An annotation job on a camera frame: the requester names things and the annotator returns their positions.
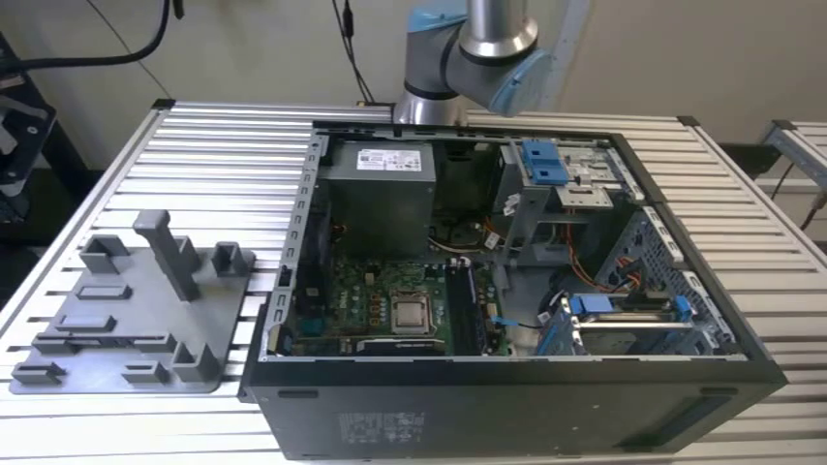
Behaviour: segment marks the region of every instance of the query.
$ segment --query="blue plastic latch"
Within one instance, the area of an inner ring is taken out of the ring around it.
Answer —
[[[557,146],[549,140],[524,139],[521,161],[534,184],[564,186],[568,182],[568,171],[558,158]]]
[[[580,297],[572,297],[568,300],[568,306],[570,307],[572,315],[580,315],[582,313],[582,302],[580,301]]]
[[[602,294],[580,295],[580,303],[585,313],[609,313],[614,311],[614,307]]]
[[[465,0],[438,0],[410,9],[408,32],[421,32],[462,22],[468,17]]]
[[[681,322],[688,322],[692,319],[692,306],[688,303],[688,299],[682,295],[674,297],[674,307],[677,308],[677,314]]]

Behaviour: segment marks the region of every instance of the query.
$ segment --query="white wall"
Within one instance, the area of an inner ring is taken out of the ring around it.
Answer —
[[[827,121],[827,1],[593,0],[558,110],[690,114],[720,141]]]
[[[161,0],[94,2],[132,50],[142,47]],[[356,60],[378,101],[401,92],[405,19],[418,3],[350,1]],[[562,9],[562,0],[529,2],[541,47],[554,43]],[[184,20],[170,21],[144,63],[173,98],[326,105],[360,99],[329,0],[186,0]],[[83,0],[0,0],[0,30],[23,58],[123,53]],[[157,86],[137,64],[31,77],[86,162],[105,167],[162,97]]]

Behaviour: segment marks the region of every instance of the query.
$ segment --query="green circuit board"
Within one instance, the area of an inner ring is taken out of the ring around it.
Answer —
[[[330,267],[328,314],[298,324],[297,352],[314,356],[346,356],[352,344],[370,338],[428,338],[444,342],[452,355],[449,309],[444,285],[444,265],[353,260],[336,257]],[[486,269],[474,272],[476,299],[480,305],[498,301]],[[398,333],[393,329],[394,301],[425,302],[426,329]]]

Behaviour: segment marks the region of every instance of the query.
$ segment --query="slotted metal surface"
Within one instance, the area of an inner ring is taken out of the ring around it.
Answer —
[[[0,313],[0,458],[83,465],[284,461],[257,406],[238,403],[234,392],[252,319],[274,279],[313,119],[378,122],[389,115],[384,108],[181,103],[152,112]],[[469,119],[474,126],[624,134],[790,381],[674,457],[556,463],[825,463],[825,259],[705,133],[660,117],[536,113],[504,119],[472,112]],[[188,234],[194,245],[234,240],[256,251],[221,387],[184,397],[13,396],[11,367],[82,269],[78,246],[91,233],[117,233],[126,245],[141,244],[129,229],[140,208],[169,209],[174,233]]]

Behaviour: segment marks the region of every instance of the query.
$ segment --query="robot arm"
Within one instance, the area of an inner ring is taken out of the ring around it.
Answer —
[[[452,0],[414,8],[408,17],[404,93],[393,120],[464,124],[460,96],[504,116],[520,113],[552,66],[536,39],[525,0]]]

